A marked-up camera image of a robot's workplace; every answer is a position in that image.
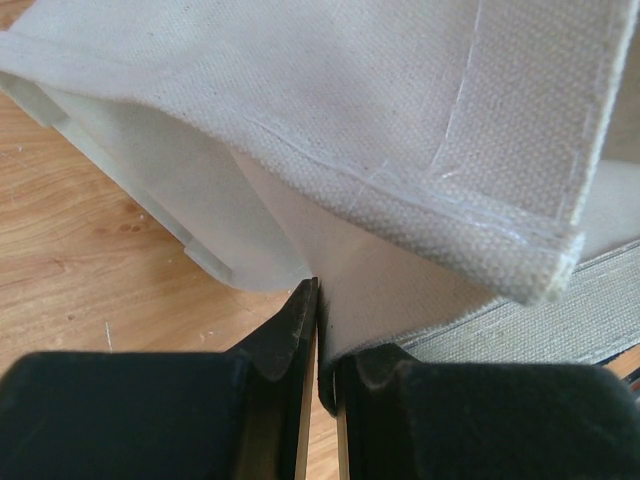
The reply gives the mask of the cream canvas tote bag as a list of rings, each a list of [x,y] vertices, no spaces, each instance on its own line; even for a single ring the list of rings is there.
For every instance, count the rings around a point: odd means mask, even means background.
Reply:
[[[595,364],[639,341],[635,1],[38,1],[1,87],[216,279],[320,280],[355,351]]]

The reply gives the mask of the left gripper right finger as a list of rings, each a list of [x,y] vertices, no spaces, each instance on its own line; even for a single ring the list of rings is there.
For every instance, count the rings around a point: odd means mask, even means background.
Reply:
[[[414,449],[396,367],[409,355],[386,344],[343,358],[335,372],[339,475],[413,479]]]

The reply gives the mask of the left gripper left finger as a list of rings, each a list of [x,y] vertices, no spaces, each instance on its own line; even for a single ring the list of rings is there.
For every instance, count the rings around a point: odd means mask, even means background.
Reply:
[[[250,357],[236,479],[304,479],[316,348],[318,280],[234,346]]]

